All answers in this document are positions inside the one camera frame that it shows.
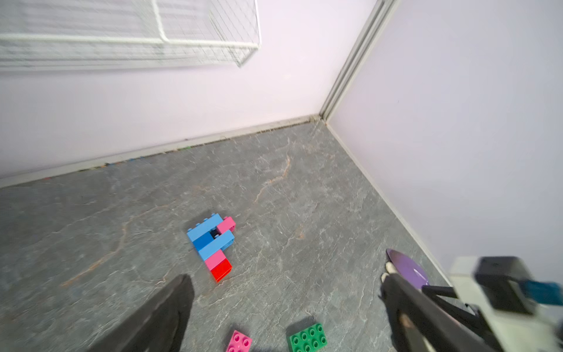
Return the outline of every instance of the lego structure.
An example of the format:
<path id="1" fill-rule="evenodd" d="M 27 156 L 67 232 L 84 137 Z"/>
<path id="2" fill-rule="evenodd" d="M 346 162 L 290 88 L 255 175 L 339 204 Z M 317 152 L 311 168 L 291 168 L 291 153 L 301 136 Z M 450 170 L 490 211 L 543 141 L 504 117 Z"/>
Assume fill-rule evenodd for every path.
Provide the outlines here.
<path id="1" fill-rule="evenodd" d="M 199 256 L 211 271 L 216 282 L 221 281 L 233 268 L 223 251 L 235 240 L 232 231 L 235 229 L 233 218 L 221 218 L 212 214 L 193 229 L 187 231 L 187 237 L 194 244 Z"/>

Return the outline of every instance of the wall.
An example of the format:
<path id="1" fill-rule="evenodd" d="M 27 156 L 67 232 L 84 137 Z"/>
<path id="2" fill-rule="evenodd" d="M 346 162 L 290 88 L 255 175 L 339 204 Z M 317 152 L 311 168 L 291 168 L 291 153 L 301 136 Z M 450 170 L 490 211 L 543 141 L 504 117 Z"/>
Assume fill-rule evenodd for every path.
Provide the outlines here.
<path id="1" fill-rule="evenodd" d="M 0 75 L 0 177 L 319 112 L 375 0 L 259 0 L 241 69 Z"/>
<path id="2" fill-rule="evenodd" d="M 403 0 L 329 122 L 448 270 L 563 282 L 563 2 Z"/>

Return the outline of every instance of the purple plate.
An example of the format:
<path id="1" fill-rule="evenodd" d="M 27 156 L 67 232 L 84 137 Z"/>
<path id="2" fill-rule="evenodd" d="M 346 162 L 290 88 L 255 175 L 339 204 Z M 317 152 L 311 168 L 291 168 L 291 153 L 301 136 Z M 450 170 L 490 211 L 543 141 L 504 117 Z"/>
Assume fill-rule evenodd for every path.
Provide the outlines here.
<path id="1" fill-rule="evenodd" d="M 428 285 L 428 275 L 426 275 L 425 271 L 422 270 L 414 260 L 394 249 L 388 249 L 387 255 L 391 263 L 397 268 L 399 274 L 410 282 L 411 285 L 415 286 L 417 289 Z"/>

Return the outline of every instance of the baseboard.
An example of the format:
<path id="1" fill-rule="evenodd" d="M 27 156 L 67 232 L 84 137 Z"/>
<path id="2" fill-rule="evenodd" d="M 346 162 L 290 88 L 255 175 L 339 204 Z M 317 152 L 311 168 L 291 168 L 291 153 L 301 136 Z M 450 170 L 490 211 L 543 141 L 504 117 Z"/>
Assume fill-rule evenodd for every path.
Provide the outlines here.
<path id="1" fill-rule="evenodd" d="M 71 173 L 80 170 L 86 170 L 94 167 L 100 167 L 106 164 L 114 164 L 130 159 L 136 159 L 141 157 L 146 157 L 148 155 L 160 154 L 171 152 L 173 150 L 192 147 L 201 144 L 207 144 L 212 142 L 217 142 L 221 140 L 226 140 L 234 137 L 250 135 L 252 133 L 264 132 L 269 130 L 275 130 L 277 128 L 289 127 L 296 124 L 306 123 L 310 121 L 318 121 L 318 114 L 301 116 L 296 118 L 291 118 L 282 121 L 270 122 L 266 124 L 261 124 L 258 126 L 239 128 L 237 130 L 231 130 L 221 133 L 216 133 L 209 136 L 197 137 L 193 139 L 186 139 L 178 142 L 153 146 L 149 148 L 143 148 L 139 150 L 133 150 L 131 152 L 119 153 L 114 155 L 109 155 L 107 157 L 96 158 L 91 160 L 86 160 L 78 163 L 67 164 L 58 167 L 52 167 L 48 169 L 24 172 L 18 175 L 8 176 L 0 179 L 0 188 L 8 187 L 13 185 L 18 185 L 30 181 L 44 179 L 46 177 L 54 177 L 59 175 L 64 175 L 66 173 Z"/>
<path id="2" fill-rule="evenodd" d="M 379 196 L 383 199 L 383 201 L 385 201 L 385 203 L 387 203 L 387 206 L 389 206 L 389 208 L 391 209 L 391 211 L 393 212 L 393 214 L 395 214 L 395 216 L 397 217 L 397 219 L 399 219 L 399 221 L 401 222 L 401 224 L 403 225 L 403 227 L 407 230 L 407 232 L 410 234 L 410 236 L 414 239 L 414 241 L 418 244 L 418 246 L 422 249 L 422 251 L 426 254 L 426 256 L 428 257 L 428 259 L 430 259 L 430 261 L 432 262 L 432 264 L 434 264 L 434 266 L 436 267 L 436 270 L 438 270 L 438 272 L 440 273 L 440 275 L 442 275 L 442 277 L 444 278 L 444 280 L 446 280 L 446 282 L 448 283 L 448 285 L 453 286 L 451 281 L 448 279 L 448 276 L 446 275 L 446 272 L 444 271 L 444 268 L 442 268 L 442 266 L 440 265 L 440 263 L 436 260 L 436 257 L 434 257 L 434 255 L 432 255 L 432 253 L 430 252 L 430 250 L 428 249 L 428 247 L 426 247 L 425 243 L 422 241 L 422 238 L 416 233 L 416 231 L 414 231 L 414 229 L 409 225 L 409 223 L 405 220 L 405 218 L 397 211 L 397 208 L 395 208 L 393 206 L 393 204 L 389 201 L 389 198 L 387 198 L 385 196 L 385 194 L 383 192 L 381 192 L 381 188 L 379 188 L 379 186 L 376 184 L 376 182 L 373 180 L 373 178 L 371 177 L 371 175 L 366 171 L 366 169 L 361 165 L 361 163 L 358 161 L 358 159 L 356 159 L 356 157 L 352 154 L 352 152 L 350 151 L 350 149 L 348 149 L 348 147 L 346 146 L 346 144 L 344 144 L 344 142 L 342 141 L 342 139 L 340 138 L 340 136 L 338 135 L 338 133 L 336 133 L 336 131 L 330 126 L 330 124 L 327 124 L 328 130 L 332 133 L 332 135 L 334 136 L 334 138 L 338 141 L 338 143 L 340 143 L 340 146 L 342 146 L 344 148 L 344 150 L 346 151 L 346 153 L 348 154 L 348 156 L 350 156 L 350 158 L 352 159 L 352 161 L 354 161 L 354 163 L 356 164 L 356 166 L 360 169 L 360 171 L 364 174 L 365 178 L 368 179 L 369 183 L 372 184 L 372 186 L 375 188 L 375 190 L 377 191 L 377 193 L 379 194 Z"/>

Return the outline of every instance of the green lego plate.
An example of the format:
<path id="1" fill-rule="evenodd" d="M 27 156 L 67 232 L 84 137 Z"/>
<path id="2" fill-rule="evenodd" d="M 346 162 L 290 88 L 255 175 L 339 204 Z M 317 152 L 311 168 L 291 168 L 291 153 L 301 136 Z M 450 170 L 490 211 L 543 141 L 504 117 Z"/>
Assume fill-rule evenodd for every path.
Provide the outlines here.
<path id="1" fill-rule="evenodd" d="M 327 338 L 319 323 L 291 335 L 288 344 L 292 352 L 315 352 L 327 345 Z"/>

